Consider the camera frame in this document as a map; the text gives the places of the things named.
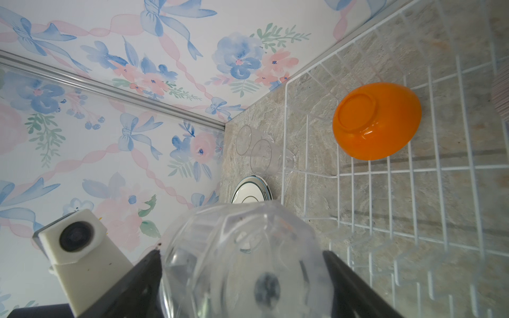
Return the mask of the striped ceramic bowl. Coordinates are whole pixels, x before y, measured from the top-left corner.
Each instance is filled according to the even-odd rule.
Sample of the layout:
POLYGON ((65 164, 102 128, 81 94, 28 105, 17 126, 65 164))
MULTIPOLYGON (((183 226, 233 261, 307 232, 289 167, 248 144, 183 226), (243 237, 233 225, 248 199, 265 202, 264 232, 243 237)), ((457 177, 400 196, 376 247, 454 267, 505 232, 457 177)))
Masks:
POLYGON ((493 106, 501 119, 508 123, 509 121, 509 70, 508 64, 505 64, 495 75, 492 87, 493 106))

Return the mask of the white plate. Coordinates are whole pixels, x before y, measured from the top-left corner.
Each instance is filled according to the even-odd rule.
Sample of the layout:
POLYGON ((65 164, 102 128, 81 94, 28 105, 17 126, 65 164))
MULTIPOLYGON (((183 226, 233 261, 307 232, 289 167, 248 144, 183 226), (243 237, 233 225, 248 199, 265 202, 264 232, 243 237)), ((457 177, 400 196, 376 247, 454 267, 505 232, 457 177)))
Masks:
POLYGON ((260 176, 248 176, 235 188, 231 204, 248 204, 273 200, 273 194, 267 182, 260 176))

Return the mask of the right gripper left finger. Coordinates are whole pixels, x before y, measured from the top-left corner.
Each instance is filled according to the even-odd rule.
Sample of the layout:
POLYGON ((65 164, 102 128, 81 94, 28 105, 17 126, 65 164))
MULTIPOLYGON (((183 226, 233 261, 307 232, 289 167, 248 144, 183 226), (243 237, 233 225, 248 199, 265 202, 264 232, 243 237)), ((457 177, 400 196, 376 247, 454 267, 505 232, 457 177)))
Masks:
POLYGON ((148 253, 80 317, 162 317, 160 251, 148 253))

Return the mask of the orange bowl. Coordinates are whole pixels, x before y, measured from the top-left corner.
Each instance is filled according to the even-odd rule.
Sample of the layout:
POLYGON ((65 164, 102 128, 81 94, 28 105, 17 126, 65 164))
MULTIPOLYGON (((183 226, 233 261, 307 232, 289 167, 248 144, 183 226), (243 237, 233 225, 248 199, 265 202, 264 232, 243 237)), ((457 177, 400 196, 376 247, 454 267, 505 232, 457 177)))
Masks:
POLYGON ((422 105, 411 89, 378 82, 358 87, 343 98, 335 110, 332 129, 346 154, 373 161, 404 148, 421 120, 422 105))

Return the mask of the clear glass cup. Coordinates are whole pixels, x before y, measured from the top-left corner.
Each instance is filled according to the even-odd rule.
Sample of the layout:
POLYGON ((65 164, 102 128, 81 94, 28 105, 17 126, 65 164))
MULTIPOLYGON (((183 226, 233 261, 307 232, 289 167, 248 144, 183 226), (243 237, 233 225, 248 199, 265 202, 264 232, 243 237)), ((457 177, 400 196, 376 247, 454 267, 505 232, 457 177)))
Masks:
POLYGON ((161 240, 165 317, 330 317, 315 231, 277 201, 199 207, 161 240))
POLYGON ((282 146, 261 139, 254 145, 250 156, 250 167, 259 176, 276 176, 283 173, 283 168, 295 167, 294 154, 282 146))
POLYGON ((239 156, 249 156, 254 145, 263 138, 263 134, 258 129, 249 125, 244 125, 237 133, 235 149, 239 156))

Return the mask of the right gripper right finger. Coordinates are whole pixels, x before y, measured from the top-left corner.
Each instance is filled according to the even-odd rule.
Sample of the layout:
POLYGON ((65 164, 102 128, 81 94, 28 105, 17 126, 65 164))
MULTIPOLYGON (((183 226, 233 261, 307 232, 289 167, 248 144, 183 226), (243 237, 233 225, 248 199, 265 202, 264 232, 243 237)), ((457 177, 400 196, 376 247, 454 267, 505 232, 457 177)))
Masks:
POLYGON ((334 252, 323 251, 323 258, 334 286, 332 317, 402 316, 380 297, 334 252))

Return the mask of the clear glass cup front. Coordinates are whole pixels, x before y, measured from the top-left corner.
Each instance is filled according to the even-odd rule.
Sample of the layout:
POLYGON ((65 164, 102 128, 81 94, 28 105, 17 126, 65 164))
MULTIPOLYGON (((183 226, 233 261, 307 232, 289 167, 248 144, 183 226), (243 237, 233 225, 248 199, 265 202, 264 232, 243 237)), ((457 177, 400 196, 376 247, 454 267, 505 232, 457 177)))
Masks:
POLYGON ((315 231, 277 201, 199 207, 161 240, 165 317, 330 317, 315 231))

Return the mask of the clear glass cup back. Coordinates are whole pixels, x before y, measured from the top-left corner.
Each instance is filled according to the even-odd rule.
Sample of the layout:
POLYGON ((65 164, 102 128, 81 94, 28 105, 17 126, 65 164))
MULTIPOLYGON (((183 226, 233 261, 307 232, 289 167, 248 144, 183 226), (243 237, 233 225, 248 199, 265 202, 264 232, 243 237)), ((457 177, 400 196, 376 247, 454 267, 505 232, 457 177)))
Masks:
POLYGON ((294 154, 282 146, 261 139, 254 145, 250 156, 250 167, 259 176, 276 176, 283 173, 283 168, 295 167, 294 154))

